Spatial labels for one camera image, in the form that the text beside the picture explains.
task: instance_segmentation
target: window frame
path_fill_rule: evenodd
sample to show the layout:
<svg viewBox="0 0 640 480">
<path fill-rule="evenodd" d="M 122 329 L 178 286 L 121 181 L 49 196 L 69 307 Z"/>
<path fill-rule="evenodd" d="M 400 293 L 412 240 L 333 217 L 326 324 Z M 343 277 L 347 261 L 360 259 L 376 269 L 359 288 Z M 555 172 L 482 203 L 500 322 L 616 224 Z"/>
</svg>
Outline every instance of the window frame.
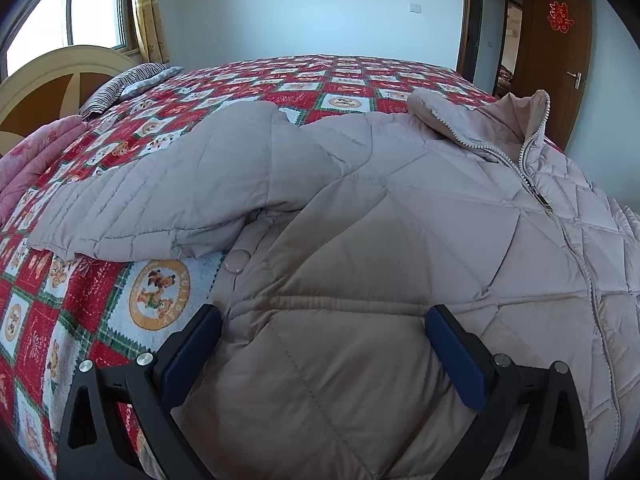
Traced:
<svg viewBox="0 0 640 480">
<path fill-rule="evenodd" d="M 33 9 L 40 3 L 41 0 L 37 0 L 23 16 L 20 17 L 18 27 L 15 28 L 15 35 L 21 30 L 24 22 L 29 15 L 33 12 Z M 120 8 L 118 9 L 118 21 L 123 32 L 124 43 L 112 47 L 113 50 L 121 52 L 122 54 L 135 54 L 138 50 L 138 38 L 136 35 L 135 21 L 133 17 L 133 6 L 131 0 L 119 0 Z M 66 38 L 69 46 L 73 43 L 73 29 L 72 29 L 72 17 L 71 17 L 71 0 L 66 0 Z M 6 64 L 6 52 L 13 43 L 14 38 L 6 44 L 6 48 L 0 53 L 0 82 L 8 78 L 8 70 Z"/>
</svg>

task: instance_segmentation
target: red checkered bedspread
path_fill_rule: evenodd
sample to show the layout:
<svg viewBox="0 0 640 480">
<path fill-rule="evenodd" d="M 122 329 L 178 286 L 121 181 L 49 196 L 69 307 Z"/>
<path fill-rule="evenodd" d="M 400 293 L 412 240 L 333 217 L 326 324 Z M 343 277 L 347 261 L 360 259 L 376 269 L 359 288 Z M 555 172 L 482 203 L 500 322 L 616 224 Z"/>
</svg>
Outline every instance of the red checkered bedspread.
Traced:
<svg viewBox="0 0 640 480">
<path fill-rule="evenodd" d="M 215 110 L 269 100 L 292 123 L 347 112 L 405 112 L 414 88 L 474 107 L 494 101 L 456 73 L 372 57 L 298 56 L 185 73 L 114 106 L 20 200 L 0 232 L 0 416 L 43 474 L 54 477 L 62 412 L 78 363 L 128 362 L 181 330 L 206 300 L 223 255 L 196 260 L 62 262 L 28 250 L 50 196 L 162 150 Z M 140 431 L 122 415 L 133 442 Z"/>
</svg>

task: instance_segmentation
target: metal screw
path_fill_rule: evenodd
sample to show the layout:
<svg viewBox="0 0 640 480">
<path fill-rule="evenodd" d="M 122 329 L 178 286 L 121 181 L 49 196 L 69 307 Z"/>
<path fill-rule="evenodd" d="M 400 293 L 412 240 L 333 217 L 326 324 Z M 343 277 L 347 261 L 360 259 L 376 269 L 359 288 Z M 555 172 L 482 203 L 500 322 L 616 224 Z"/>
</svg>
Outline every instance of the metal screw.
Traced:
<svg viewBox="0 0 640 480">
<path fill-rule="evenodd" d="M 89 371 L 89 370 L 91 370 L 91 368 L 93 368 L 93 367 L 94 367 L 94 362 L 93 362 L 93 361 L 90 361 L 89 359 L 87 359 L 87 360 L 82 361 L 82 362 L 80 363 L 80 366 L 78 367 L 78 369 L 79 369 L 81 372 L 88 372 L 88 371 Z"/>
<path fill-rule="evenodd" d="M 136 359 L 136 362 L 140 366 L 146 366 L 153 360 L 154 360 L 153 355 L 151 355 L 149 352 L 144 352 L 143 354 L 140 354 L 138 356 L 138 358 Z"/>
<path fill-rule="evenodd" d="M 502 368 L 506 368 L 511 364 L 511 358 L 507 354 L 494 355 L 494 363 Z"/>
<path fill-rule="evenodd" d="M 559 374 L 565 374 L 569 371 L 569 367 L 566 365 L 566 363 L 563 363 L 562 361 L 556 361 L 554 363 L 554 368 L 556 369 L 556 372 L 558 372 Z"/>
</svg>

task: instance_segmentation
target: striped pillow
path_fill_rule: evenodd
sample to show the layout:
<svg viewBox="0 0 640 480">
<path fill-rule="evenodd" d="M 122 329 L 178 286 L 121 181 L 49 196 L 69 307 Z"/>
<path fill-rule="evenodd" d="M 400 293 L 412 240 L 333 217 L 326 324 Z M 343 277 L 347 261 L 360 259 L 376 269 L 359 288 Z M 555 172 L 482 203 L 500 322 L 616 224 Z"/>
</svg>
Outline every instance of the striped pillow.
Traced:
<svg viewBox="0 0 640 480">
<path fill-rule="evenodd" d="M 120 94 L 120 97 L 118 98 L 117 102 L 121 103 L 123 101 L 128 101 L 129 99 L 133 99 L 134 97 L 138 97 L 139 95 L 142 95 L 144 92 L 146 92 L 150 88 L 153 88 L 154 86 L 157 86 L 160 83 L 163 83 L 166 80 L 171 79 L 174 76 L 177 76 L 183 70 L 184 68 L 181 66 L 172 66 L 167 70 L 162 70 L 161 73 L 156 74 L 155 76 L 149 79 L 145 79 L 144 81 L 138 81 L 136 83 L 133 83 L 132 85 L 124 87 L 122 89 L 122 93 Z"/>
<path fill-rule="evenodd" d="M 88 119 L 94 114 L 103 114 L 118 100 L 125 87 L 149 79 L 168 68 L 169 65 L 164 63 L 143 63 L 125 70 L 98 88 L 80 107 L 80 115 Z"/>
</svg>

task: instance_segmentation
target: window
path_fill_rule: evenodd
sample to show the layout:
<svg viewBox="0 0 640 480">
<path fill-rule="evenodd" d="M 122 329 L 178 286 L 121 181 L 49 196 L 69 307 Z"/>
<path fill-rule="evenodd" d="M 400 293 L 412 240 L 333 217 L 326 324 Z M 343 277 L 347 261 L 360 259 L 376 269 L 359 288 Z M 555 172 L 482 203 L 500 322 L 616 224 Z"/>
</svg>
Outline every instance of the window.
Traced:
<svg viewBox="0 0 640 480">
<path fill-rule="evenodd" d="M 3 56 L 3 76 L 73 44 L 132 49 L 130 0 L 40 0 Z"/>
</svg>

